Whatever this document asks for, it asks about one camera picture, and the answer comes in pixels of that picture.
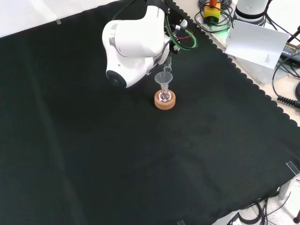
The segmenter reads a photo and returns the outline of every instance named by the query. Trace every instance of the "white paper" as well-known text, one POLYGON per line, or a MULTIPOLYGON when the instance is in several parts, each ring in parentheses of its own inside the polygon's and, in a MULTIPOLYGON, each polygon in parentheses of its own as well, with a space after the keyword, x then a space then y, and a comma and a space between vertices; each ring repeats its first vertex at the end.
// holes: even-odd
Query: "white paper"
POLYGON ((237 20, 233 27, 225 53, 274 69, 289 35, 237 20))

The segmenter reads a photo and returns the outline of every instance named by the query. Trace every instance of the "wooden coaster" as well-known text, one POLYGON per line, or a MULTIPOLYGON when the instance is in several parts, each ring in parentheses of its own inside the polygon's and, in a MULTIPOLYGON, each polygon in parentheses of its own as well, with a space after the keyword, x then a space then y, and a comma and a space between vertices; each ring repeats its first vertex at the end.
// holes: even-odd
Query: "wooden coaster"
POLYGON ((159 90, 158 92, 156 92, 155 96, 154 96, 154 103, 156 105, 157 108, 161 109, 161 110, 168 110, 168 109, 172 109, 175 105, 175 100, 176 100, 176 96, 174 94, 173 91, 169 90, 170 93, 172 94, 172 99, 169 102, 161 102, 158 99, 158 94, 161 92, 161 90, 159 90))

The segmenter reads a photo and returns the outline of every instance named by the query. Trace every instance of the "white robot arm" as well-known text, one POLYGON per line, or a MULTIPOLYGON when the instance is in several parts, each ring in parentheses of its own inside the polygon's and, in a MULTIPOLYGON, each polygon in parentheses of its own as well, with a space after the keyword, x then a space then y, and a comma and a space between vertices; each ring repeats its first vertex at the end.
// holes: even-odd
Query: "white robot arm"
MULTIPOLYGON (((164 2, 156 0, 157 5, 164 2)), ((128 88, 169 54, 170 37, 164 31, 165 12, 153 5, 140 20, 110 21, 102 41, 107 54, 106 76, 112 84, 128 88)))

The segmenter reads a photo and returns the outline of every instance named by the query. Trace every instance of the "yellow device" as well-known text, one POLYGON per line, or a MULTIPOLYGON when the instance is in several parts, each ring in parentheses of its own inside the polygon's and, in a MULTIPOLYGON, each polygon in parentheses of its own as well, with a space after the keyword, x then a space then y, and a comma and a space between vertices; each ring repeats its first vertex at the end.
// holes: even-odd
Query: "yellow device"
MULTIPOLYGON (((221 9, 221 4, 217 3, 215 7, 221 9)), ((211 8, 209 6, 204 7, 204 18, 210 21, 211 23, 217 23, 219 22, 221 10, 216 8, 211 8)))

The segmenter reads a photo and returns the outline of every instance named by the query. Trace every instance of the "green cable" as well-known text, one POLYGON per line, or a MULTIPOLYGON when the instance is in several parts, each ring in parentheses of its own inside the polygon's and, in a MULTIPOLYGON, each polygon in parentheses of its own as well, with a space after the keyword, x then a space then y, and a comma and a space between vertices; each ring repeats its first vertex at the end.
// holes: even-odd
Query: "green cable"
MULTIPOLYGON (((174 38, 174 36, 173 36, 173 34, 172 34, 172 32, 171 32, 171 28, 170 28, 170 26, 169 26, 169 23, 168 23, 168 20, 167 20, 166 17, 165 17, 165 24, 166 24, 166 28, 167 28, 168 34, 169 34, 171 40, 173 41, 173 43, 174 43, 177 47, 179 47, 180 49, 182 49, 182 50, 186 50, 186 51, 191 50, 191 49, 184 48, 184 47, 182 47, 182 46, 180 46, 180 45, 178 44, 178 42, 175 40, 175 38, 174 38)), ((191 32, 189 32, 188 30, 185 30, 185 32, 186 32, 187 34, 191 35, 191 37, 192 37, 192 39, 193 39, 193 41, 194 41, 194 45, 193 45, 192 48, 194 48, 194 47, 197 45, 197 39, 196 39, 195 36, 194 36, 191 32)))
POLYGON ((194 47, 197 45, 197 39, 196 39, 195 36, 194 36, 191 32, 189 32, 188 30, 186 30, 186 33, 187 33, 188 35, 190 35, 190 36, 192 37, 192 39, 194 40, 194 45, 193 45, 193 47, 192 47, 192 48, 194 48, 194 47))
POLYGON ((175 38, 173 37, 173 34, 172 34, 171 30, 170 30, 170 27, 169 27, 169 24, 168 24, 168 21, 167 21, 167 18, 166 18, 166 17, 165 17, 165 24, 166 24, 167 31, 168 31, 168 34, 169 34, 171 40, 173 41, 173 43, 174 43, 177 47, 179 47, 179 48, 181 49, 182 47, 177 43, 177 41, 176 41, 175 38))

